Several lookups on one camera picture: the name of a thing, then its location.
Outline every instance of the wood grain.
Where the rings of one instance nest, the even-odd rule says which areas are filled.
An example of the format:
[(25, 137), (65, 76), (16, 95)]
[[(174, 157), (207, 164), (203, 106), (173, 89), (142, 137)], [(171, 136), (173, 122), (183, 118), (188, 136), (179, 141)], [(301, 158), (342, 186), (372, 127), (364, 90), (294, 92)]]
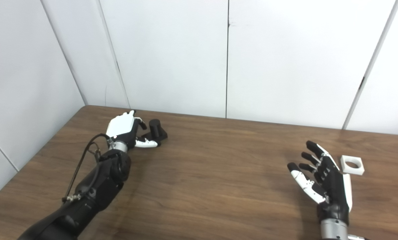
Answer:
[[(60, 206), (88, 140), (126, 109), (83, 107), (0, 191), (0, 239), (16, 239)], [(286, 164), (313, 140), (334, 157), (362, 157), (352, 176), (351, 234), (398, 240), (398, 135), (138, 111), (169, 138), (133, 149), (124, 189), (79, 239), (317, 240), (315, 204)], [(85, 160), (78, 180), (94, 166)]]

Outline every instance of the robotic arm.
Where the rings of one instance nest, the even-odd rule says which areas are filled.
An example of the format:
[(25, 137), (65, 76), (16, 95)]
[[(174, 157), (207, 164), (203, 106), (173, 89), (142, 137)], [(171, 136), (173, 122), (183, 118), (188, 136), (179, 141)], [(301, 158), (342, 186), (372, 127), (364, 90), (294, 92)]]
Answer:
[(77, 185), (75, 193), (68, 196), (69, 187), (62, 206), (28, 228), (18, 240), (76, 240), (95, 215), (109, 206), (129, 176), (131, 162), (127, 152), (134, 147), (160, 146), (161, 140), (168, 137), (157, 119), (150, 121), (150, 133), (137, 137), (138, 126), (147, 126), (134, 114), (130, 111), (115, 117), (106, 135), (99, 134), (88, 143), (82, 159), (99, 136), (106, 137), (109, 150), (103, 155), (96, 152), (97, 166)]
[[(317, 157), (302, 152), (301, 156), (312, 163), (289, 163), (288, 169), (303, 191), (318, 204), (317, 213), (323, 240), (365, 240), (347, 233), (349, 212), (352, 209), (352, 187), (349, 174), (340, 173), (332, 156), (319, 144), (307, 141), (307, 148)], [(316, 182), (301, 172), (311, 172)]]

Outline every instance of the white fingertip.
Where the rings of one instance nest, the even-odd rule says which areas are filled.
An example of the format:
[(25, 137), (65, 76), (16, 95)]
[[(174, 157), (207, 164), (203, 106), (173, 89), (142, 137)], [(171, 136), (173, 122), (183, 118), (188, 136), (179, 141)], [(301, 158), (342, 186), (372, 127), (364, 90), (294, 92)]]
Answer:
[(352, 181), (350, 174), (343, 174), (344, 191), (346, 194), (347, 205), (349, 205), (349, 211), (352, 211), (353, 207), (353, 194), (352, 194)]
[(145, 140), (145, 142), (136, 140), (136, 143), (135, 143), (135, 147), (141, 147), (141, 148), (157, 147), (158, 145), (159, 144), (157, 144), (156, 141), (149, 141), (149, 140)]

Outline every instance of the black robotic finger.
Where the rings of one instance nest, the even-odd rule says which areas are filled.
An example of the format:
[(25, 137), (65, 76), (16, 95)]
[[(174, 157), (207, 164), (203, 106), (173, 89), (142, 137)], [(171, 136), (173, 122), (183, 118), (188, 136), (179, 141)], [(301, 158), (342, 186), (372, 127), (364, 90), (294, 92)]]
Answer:
[(319, 159), (317, 159), (315, 156), (313, 156), (313, 155), (311, 155), (310, 153), (307, 153), (307, 152), (302, 152), (301, 153), (301, 156), (304, 158), (304, 159), (306, 159), (306, 160), (309, 160), (313, 165), (318, 165), (319, 163), (321, 163), (320, 161), (319, 161)]
[(306, 171), (309, 171), (309, 172), (311, 172), (311, 173), (315, 173), (315, 172), (317, 171), (316, 167), (313, 167), (313, 166), (310, 165), (310, 164), (300, 163), (300, 164), (298, 164), (298, 166), (299, 166), (301, 169), (306, 170)]
[(321, 178), (321, 176), (319, 175), (319, 173), (314, 173), (314, 176), (315, 176), (315, 179), (316, 179), (316, 182), (318, 183), (318, 184), (320, 184), (320, 185), (322, 185), (323, 183), (324, 183), (324, 181), (322, 180), (322, 178)]
[(136, 121), (141, 126), (141, 129), (143, 129), (143, 130), (147, 129), (147, 125), (144, 123), (144, 121), (141, 118), (136, 118)]
[(306, 146), (307, 149), (312, 151), (318, 158), (321, 158), (322, 154), (326, 152), (325, 149), (319, 146), (319, 144), (314, 143), (312, 141), (307, 141)]

